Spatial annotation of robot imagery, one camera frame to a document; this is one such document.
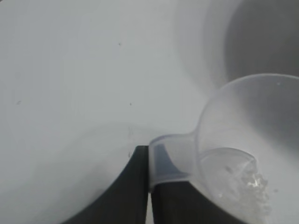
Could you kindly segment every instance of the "white surface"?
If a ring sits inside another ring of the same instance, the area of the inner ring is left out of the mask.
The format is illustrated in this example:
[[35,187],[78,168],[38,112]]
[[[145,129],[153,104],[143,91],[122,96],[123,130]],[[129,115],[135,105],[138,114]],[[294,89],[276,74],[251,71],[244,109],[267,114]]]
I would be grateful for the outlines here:
[[61,222],[136,145],[196,126],[209,2],[0,3],[0,223]]

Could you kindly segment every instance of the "white countertop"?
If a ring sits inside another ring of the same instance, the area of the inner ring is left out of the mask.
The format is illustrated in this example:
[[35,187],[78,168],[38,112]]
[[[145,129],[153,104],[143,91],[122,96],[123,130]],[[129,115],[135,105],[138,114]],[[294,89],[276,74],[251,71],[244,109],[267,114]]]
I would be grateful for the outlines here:
[[136,145],[195,128],[215,89],[203,57],[208,5],[0,3],[1,223],[61,222],[111,184]]

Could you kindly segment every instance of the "clear plastic scoop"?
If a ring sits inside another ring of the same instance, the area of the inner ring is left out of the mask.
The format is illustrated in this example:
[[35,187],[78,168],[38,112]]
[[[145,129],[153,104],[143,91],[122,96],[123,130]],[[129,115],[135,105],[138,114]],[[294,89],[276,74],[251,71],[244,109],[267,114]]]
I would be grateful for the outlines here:
[[249,224],[299,220],[299,78],[235,80],[206,105],[197,128],[149,146],[150,187],[190,181]]

